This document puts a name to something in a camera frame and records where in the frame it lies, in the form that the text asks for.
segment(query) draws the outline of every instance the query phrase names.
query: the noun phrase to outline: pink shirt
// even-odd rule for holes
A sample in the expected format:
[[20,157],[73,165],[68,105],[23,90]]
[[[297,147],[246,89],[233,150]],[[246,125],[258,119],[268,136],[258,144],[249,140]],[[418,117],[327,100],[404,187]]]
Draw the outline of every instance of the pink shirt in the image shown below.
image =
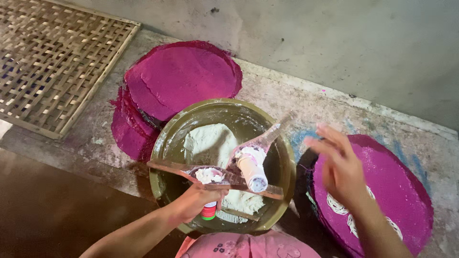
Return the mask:
[[308,245],[293,236],[271,230],[260,236],[236,233],[203,235],[196,241],[187,237],[177,258],[320,258]]

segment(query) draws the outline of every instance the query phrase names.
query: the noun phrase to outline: blue paint stain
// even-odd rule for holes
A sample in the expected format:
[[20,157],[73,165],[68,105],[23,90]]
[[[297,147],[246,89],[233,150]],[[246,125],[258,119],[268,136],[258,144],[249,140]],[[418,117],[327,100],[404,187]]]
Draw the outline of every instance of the blue paint stain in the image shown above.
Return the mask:
[[351,124],[351,121],[348,118],[345,119],[345,122],[346,122],[346,127],[349,129],[349,131],[353,135],[358,134],[358,131],[355,129],[354,125]]
[[293,148],[293,152],[295,153],[295,161],[298,162],[303,155],[301,152],[301,147],[303,146],[304,137],[311,136],[314,138],[319,139],[320,137],[315,133],[315,130],[304,130],[304,131],[296,131],[291,135],[290,144]]
[[374,134],[373,137],[377,142],[379,142],[379,144],[386,146],[386,144],[384,143],[384,136],[380,134]]
[[405,166],[408,166],[408,159],[406,159],[406,156],[402,151],[402,146],[400,145],[400,142],[398,140],[393,140],[392,143],[394,145],[395,156],[397,156],[398,159],[400,159],[400,161],[403,164],[405,164]]
[[431,195],[431,186],[429,183],[429,179],[427,178],[427,171],[422,168],[421,161],[417,155],[411,155],[411,159],[413,160],[414,166],[416,167],[417,174],[419,175],[418,178],[420,179],[422,185],[424,186],[427,194]]

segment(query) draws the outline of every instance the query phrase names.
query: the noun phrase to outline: plastic bottle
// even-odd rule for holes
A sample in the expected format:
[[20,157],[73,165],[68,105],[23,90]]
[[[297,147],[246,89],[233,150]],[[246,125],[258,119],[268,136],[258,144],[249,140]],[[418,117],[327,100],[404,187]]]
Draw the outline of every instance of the plastic bottle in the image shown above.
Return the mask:
[[217,202],[209,202],[204,205],[204,208],[201,211],[201,218],[203,220],[211,220],[215,218],[215,211],[217,210]]

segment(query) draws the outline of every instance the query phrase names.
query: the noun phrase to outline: person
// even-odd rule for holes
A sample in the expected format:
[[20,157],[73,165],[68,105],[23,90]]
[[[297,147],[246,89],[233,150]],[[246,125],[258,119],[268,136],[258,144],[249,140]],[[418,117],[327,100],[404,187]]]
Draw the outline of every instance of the person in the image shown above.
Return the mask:
[[[354,217],[365,256],[412,257],[387,223],[378,204],[367,193],[362,164],[348,138],[327,124],[320,123],[317,128],[316,133],[322,139],[306,138],[304,142],[317,154],[326,155],[322,171],[325,188]],[[221,199],[228,191],[207,191],[201,186],[194,184],[169,205],[108,234],[81,257],[144,256],[179,224],[190,222],[206,203],[218,201],[217,209],[221,208]],[[184,242],[177,257],[317,258],[319,255],[293,236],[270,230],[260,236],[236,233],[203,235],[190,247]]]

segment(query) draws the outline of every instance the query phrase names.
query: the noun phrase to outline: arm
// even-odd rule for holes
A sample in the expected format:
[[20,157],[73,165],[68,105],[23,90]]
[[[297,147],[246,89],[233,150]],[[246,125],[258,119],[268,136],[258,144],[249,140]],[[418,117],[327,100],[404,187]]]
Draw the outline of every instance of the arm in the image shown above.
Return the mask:
[[352,214],[367,257],[412,257],[366,190],[362,164],[349,139],[326,124],[318,124],[322,140],[306,138],[316,153],[327,156],[322,178],[327,191]]
[[193,184],[182,196],[169,205],[106,235],[80,258],[143,257],[179,224],[190,222],[206,203],[219,201],[228,190],[206,191]]

